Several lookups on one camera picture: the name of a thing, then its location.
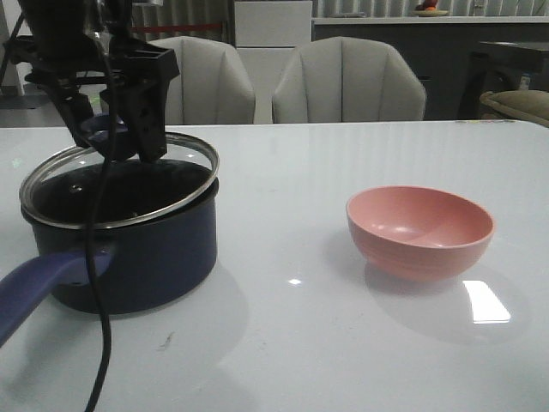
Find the counter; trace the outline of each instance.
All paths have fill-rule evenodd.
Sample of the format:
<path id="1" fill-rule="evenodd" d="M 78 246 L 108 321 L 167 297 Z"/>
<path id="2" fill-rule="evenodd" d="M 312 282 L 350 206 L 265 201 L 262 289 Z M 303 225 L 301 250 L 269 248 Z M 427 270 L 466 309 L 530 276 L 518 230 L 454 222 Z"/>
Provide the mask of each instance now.
<path id="1" fill-rule="evenodd" d="M 322 25 L 374 25 L 374 24 L 531 24 L 549 23 L 549 16 L 467 16 L 446 15 L 442 17 L 357 17 L 336 18 L 317 17 L 312 19 L 317 26 Z"/>

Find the robotic arm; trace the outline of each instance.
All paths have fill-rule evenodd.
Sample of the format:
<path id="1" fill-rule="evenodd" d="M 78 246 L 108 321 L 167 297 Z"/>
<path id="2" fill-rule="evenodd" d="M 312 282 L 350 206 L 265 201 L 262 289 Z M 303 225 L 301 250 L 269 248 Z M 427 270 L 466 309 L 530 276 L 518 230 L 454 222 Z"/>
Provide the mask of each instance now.
<path id="1" fill-rule="evenodd" d="M 25 79 L 48 94 L 75 144 L 105 155 L 105 122 L 94 116 L 79 89 L 106 83 L 105 76 L 86 74 L 107 75 L 107 59 L 115 89 L 100 97 L 107 103 L 117 99 L 121 123 L 115 160 L 138 154 L 141 161 L 153 162 L 164 155 L 166 93 L 178 65 L 173 50 L 130 36 L 131 0 L 18 1 L 33 35 L 15 39 L 11 61 L 31 64 Z"/>

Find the bowl rim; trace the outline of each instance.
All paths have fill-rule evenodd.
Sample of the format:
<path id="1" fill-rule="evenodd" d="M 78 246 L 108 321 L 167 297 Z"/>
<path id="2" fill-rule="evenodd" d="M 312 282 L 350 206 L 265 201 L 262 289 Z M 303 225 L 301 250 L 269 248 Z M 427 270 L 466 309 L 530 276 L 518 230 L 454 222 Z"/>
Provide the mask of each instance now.
<path id="1" fill-rule="evenodd" d="M 351 213 L 349 211 L 350 209 L 350 206 L 351 206 L 351 203 L 353 202 L 354 199 L 356 199 L 357 197 L 363 195 L 364 193 L 366 192 L 369 192 L 369 191 L 377 191 L 377 190 L 382 190 L 382 189 L 389 189 L 389 188 L 408 188 L 408 189 L 421 189 L 421 190 L 427 190 L 427 191 L 436 191 L 436 192 L 439 192 L 439 193 L 443 193 L 444 195 L 450 195 L 452 197 L 457 197 L 467 203 L 470 203 L 472 204 L 473 206 L 475 206 L 476 208 L 478 208 L 479 210 L 481 210 L 484 214 L 486 214 L 488 216 L 488 218 L 490 219 L 490 223 L 492 224 L 492 228 L 490 230 L 490 232 L 488 234 L 486 234 L 485 236 L 483 236 L 482 238 L 480 239 L 477 239 L 473 242 L 468 242 L 468 243 L 462 243 L 462 244 L 459 244 L 459 245 L 447 245 L 447 246 L 429 246 L 429 245 L 413 245 L 413 244 L 410 244 L 410 243 L 407 243 L 407 242 L 403 242 L 401 240 L 394 240 L 394 239 L 391 239 L 391 238 L 388 238 L 386 236 L 382 236 L 380 234 L 377 234 L 377 233 L 373 233 L 372 231 L 364 228 L 363 226 L 359 225 L 351 216 Z M 346 212 L 347 212 L 347 219 L 355 226 L 359 227 L 361 230 L 367 232 L 368 234 L 372 235 L 372 236 L 376 236 L 378 237 L 379 239 L 383 239 L 387 242 L 391 242 L 391 243 L 395 243 L 397 245 L 404 245 L 404 246 L 407 246 L 407 247 L 414 247 L 414 248 L 419 248 L 419 249 L 432 249 L 432 250 L 450 250 L 450 249 L 463 249 L 463 248 L 466 248 L 466 247 L 469 247 L 469 246 L 472 246 L 472 245 L 477 245 L 477 244 L 480 244 L 480 243 L 483 243 L 485 242 L 487 239 L 490 239 L 494 232 L 496 231 L 496 220 L 494 219 L 494 217 L 492 216 L 492 214 L 486 210 L 484 207 L 480 206 L 480 204 L 470 200 L 470 199 L 467 199 L 466 197 L 463 197 L 463 196 L 460 196 L 460 195 L 457 195 L 455 194 L 454 192 L 451 192 L 451 191 L 443 191 L 443 190 L 440 190 L 440 189 L 435 189 L 433 187 L 428 187 L 428 186 L 419 186 L 419 185 L 381 185 L 381 186 L 373 186 L 373 187 L 370 187 L 370 188 L 367 188 L 367 189 L 363 189 L 362 191 L 359 191 L 359 192 L 356 192 L 355 194 L 353 194 L 351 197 L 349 197 L 349 199 L 347 200 L 347 204 L 346 204 Z"/>

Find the white cabinet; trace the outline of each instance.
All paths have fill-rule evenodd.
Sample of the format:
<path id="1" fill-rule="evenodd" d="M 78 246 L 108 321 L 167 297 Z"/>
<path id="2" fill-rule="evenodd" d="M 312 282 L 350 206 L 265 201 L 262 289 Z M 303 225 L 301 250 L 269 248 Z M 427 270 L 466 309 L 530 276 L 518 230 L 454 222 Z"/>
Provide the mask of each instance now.
<path id="1" fill-rule="evenodd" d="M 256 123 L 272 123 L 271 98 L 296 45 L 311 41 L 311 1 L 235 2 L 236 47 L 256 91 Z"/>

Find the pot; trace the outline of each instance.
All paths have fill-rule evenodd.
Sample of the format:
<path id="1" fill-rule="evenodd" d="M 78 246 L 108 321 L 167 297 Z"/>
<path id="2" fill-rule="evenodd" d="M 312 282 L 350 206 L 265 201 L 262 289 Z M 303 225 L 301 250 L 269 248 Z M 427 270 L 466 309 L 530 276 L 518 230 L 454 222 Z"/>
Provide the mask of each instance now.
<path id="1" fill-rule="evenodd" d="M 111 314 L 175 300 L 215 264 L 217 153 L 192 136 L 168 133 L 166 140 L 168 154 L 154 164 L 112 164 L 94 227 L 98 282 Z M 101 160 L 92 149 L 69 148 L 22 183 L 21 213 L 40 256 L 0 282 L 0 346 L 50 292 L 66 306 L 96 312 L 83 222 Z"/>

